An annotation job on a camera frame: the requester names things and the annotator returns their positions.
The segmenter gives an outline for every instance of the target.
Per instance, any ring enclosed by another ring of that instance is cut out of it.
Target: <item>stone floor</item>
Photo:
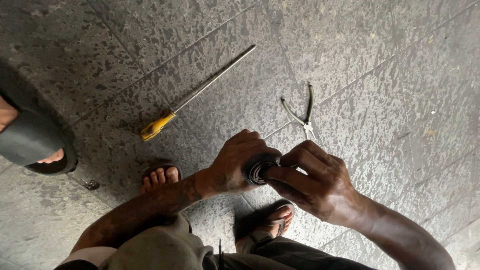
[[[258,48],[154,139],[138,136],[250,45]],[[346,160],[363,194],[421,224],[459,270],[480,269],[480,6],[474,0],[0,1],[0,60],[73,131],[75,172],[46,177],[0,158],[0,269],[52,269],[102,214],[138,195],[158,158],[186,174],[224,141],[259,131],[283,153],[305,139]],[[96,180],[88,191],[82,183]],[[268,186],[187,210],[233,251],[236,213]],[[396,264],[356,231],[298,211],[287,237],[379,269]]]

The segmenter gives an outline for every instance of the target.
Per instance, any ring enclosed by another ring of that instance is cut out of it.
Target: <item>green plier handle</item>
[[[306,122],[310,122],[310,119],[312,118],[313,102],[314,102],[314,99],[315,99],[315,94],[313,92],[313,86],[308,85],[308,92],[310,94],[310,100],[308,102],[307,121]],[[293,119],[297,120],[303,126],[305,124],[305,122],[290,110],[290,108],[288,107],[287,101],[284,98],[281,98],[281,100],[282,100],[282,105],[285,108],[285,110],[288,112],[288,114],[290,114],[290,116],[293,117]]]

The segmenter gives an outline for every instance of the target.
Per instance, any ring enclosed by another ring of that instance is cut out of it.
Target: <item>screwdriver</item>
[[[176,113],[183,108],[183,106],[187,105],[192,99],[194,99],[196,96],[198,96],[203,90],[205,90],[207,87],[209,87],[214,81],[216,81],[220,76],[222,76],[225,72],[227,72],[231,67],[233,67],[236,63],[238,63],[240,60],[242,60],[247,54],[249,54],[251,51],[253,51],[257,45],[252,45],[250,48],[248,48],[246,51],[244,51],[242,54],[240,54],[237,59],[229,64],[228,66],[225,67],[225,69],[220,72],[217,76],[215,76],[213,79],[211,79],[204,87],[202,87],[200,90],[198,90],[193,96],[191,96],[186,102],[184,102],[182,105],[180,105],[176,110],[170,110],[167,113],[165,113],[162,118],[151,122],[148,124],[146,128],[140,132],[140,137],[144,141],[148,141],[151,138],[155,137],[162,128],[170,122],[176,115]]]

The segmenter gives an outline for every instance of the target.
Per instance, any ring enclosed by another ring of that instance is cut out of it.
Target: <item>pliers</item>
[[[313,101],[314,101],[314,98],[315,98],[315,94],[313,92],[313,86],[308,85],[308,92],[310,94],[310,100],[308,102],[307,120],[305,120],[305,121],[303,121],[297,115],[292,113],[292,111],[288,107],[287,102],[285,101],[284,98],[281,98],[281,100],[282,100],[282,105],[285,108],[285,110],[288,112],[288,114],[290,114],[290,116],[293,117],[293,119],[297,120],[303,126],[303,129],[305,130],[305,134],[307,135],[307,140],[308,140],[308,132],[310,132],[312,134],[313,138],[315,140],[317,140],[317,138],[315,137],[315,134],[313,133],[312,122],[310,121],[310,119],[312,118]]]

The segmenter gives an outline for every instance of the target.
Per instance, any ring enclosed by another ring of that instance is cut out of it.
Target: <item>rubber seal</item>
[[[243,176],[250,184],[264,185],[264,173],[274,166],[279,166],[280,156],[262,153],[250,159],[243,167]]]

